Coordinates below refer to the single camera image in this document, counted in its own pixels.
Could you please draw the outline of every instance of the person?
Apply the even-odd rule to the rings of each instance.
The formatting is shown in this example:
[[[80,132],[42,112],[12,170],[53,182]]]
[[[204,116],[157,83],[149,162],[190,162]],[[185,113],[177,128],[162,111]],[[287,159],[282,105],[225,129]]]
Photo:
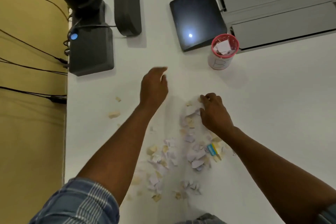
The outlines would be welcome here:
[[[168,94],[166,67],[152,68],[141,82],[140,103],[77,177],[54,193],[31,224],[117,224],[149,121]],[[259,144],[234,126],[222,99],[201,95],[204,126],[225,141],[286,224],[336,223],[336,191]],[[197,223],[224,223],[211,214]]]

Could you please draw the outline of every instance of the forearm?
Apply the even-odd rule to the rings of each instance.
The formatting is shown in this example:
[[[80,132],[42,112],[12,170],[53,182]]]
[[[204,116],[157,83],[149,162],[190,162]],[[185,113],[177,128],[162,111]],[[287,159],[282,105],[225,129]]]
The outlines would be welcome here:
[[[131,184],[145,132],[154,113],[148,108],[138,106],[92,156],[78,176],[103,185],[120,205]]]
[[[313,223],[336,203],[336,191],[234,128],[219,136],[237,153],[268,201],[287,223]]]

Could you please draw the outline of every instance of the pink container rim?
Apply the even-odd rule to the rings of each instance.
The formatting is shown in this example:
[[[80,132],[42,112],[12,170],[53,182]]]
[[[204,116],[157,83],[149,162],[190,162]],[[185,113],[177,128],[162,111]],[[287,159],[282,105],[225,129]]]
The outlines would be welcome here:
[[[215,51],[213,50],[215,41],[216,41],[218,38],[221,38],[221,37],[223,37],[223,36],[231,36],[231,37],[233,37],[233,38],[236,40],[236,42],[237,42],[237,49],[236,49],[236,51],[235,51],[234,53],[232,53],[230,56],[226,56],[226,57],[223,57],[222,55],[219,55],[217,52],[215,52]],[[229,59],[229,58],[232,58],[232,57],[237,53],[237,51],[239,50],[239,41],[237,40],[237,38],[235,38],[234,35],[231,35],[231,34],[221,34],[221,35],[217,35],[217,36],[212,40],[212,43],[211,43],[211,50],[212,50],[212,52],[213,52],[217,57],[219,57],[219,58],[221,58],[221,59]]]

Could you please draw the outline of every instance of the hand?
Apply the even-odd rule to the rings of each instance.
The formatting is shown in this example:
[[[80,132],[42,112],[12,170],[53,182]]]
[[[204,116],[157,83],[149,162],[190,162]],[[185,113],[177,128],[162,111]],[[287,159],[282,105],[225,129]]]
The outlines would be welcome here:
[[[163,74],[166,70],[167,67],[153,67],[141,82],[140,106],[154,113],[168,94],[166,75]]]
[[[227,136],[233,130],[233,122],[222,103],[222,98],[215,93],[201,95],[204,109],[200,108],[203,125],[217,136]]]

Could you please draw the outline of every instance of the person's left arm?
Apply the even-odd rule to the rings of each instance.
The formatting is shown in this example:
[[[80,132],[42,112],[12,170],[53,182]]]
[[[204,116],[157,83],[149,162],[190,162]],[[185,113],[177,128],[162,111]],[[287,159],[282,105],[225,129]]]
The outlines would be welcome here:
[[[162,75],[166,69],[155,67],[144,76],[138,107],[78,174],[105,187],[119,205],[131,184],[149,121],[168,94]]]

